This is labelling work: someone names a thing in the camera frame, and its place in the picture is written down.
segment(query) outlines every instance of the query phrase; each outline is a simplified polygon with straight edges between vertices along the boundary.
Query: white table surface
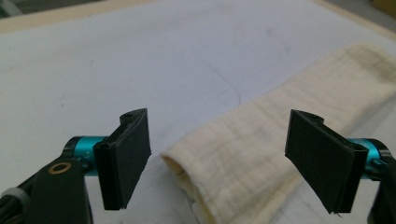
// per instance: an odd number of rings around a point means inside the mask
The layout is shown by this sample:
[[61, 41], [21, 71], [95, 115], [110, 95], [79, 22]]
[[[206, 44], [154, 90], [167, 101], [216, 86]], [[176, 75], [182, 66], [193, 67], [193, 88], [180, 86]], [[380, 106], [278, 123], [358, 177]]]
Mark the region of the white table surface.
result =
[[[147, 107], [153, 150], [147, 169], [119, 212], [103, 209], [98, 180], [87, 177], [94, 221], [193, 223], [159, 153], [316, 59], [358, 42], [396, 55], [393, 40], [312, 0], [162, 0], [2, 33], [0, 191], [59, 156], [71, 137], [109, 135], [119, 115]], [[395, 106], [393, 99], [354, 134], [396, 146]], [[272, 222], [361, 223], [375, 183], [361, 189], [361, 209], [340, 218], [326, 214], [303, 184]]]

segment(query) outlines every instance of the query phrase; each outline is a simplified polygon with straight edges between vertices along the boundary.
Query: cloth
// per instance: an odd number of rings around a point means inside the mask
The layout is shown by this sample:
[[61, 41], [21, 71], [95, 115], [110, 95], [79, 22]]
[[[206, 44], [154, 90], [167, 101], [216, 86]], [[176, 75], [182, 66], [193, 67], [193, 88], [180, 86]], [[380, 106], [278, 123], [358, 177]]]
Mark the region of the cloth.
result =
[[202, 223], [268, 223], [302, 178], [284, 156], [290, 110], [347, 134], [396, 92], [396, 60], [358, 44], [208, 122], [162, 157]]

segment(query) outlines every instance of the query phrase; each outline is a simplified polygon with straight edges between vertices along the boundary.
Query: cream fabric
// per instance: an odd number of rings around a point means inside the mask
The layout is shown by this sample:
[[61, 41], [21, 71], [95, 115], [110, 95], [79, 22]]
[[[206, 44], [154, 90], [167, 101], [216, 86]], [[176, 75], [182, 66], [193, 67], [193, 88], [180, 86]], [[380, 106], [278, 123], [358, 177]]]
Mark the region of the cream fabric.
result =
[[359, 44], [319, 59], [261, 98], [188, 134], [163, 153], [203, 223], [268, 223], [301, 176], [284, 156], [290, 110], [347, 134], [396, 92], [396, 60]]

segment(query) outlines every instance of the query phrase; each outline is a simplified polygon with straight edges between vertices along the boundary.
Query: teal metal part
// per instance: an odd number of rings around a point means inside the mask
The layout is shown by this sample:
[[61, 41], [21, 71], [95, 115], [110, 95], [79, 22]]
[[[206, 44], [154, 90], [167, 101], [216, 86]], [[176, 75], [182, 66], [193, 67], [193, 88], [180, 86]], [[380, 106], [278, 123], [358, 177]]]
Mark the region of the teal metal part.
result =
[[95, 146], [98, 142], [103, 141], [104, 138], [104, 136], [84, 136], [79, 139], [75, 147], [73, 157], [81, 159], [91, 166], [91, 170], [85, 175], [98, 175], [96, 170], [95, 155], [93, 154], [93, 146]]

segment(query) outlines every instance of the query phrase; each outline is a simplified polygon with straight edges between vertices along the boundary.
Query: black gripper pad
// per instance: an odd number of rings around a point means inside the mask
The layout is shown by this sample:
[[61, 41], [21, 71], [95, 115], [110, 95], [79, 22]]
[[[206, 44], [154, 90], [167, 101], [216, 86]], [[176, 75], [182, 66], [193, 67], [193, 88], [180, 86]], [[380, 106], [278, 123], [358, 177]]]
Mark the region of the black gripper pad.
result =
[[93, 148], [106, 210], [126, 208], [151, 155], [147, 109], [120, 117], [120, 127]]
[[350, 213], [368, 150], [347, 141], [324, 119], [291, 110], [286, 157], [329, 213]]

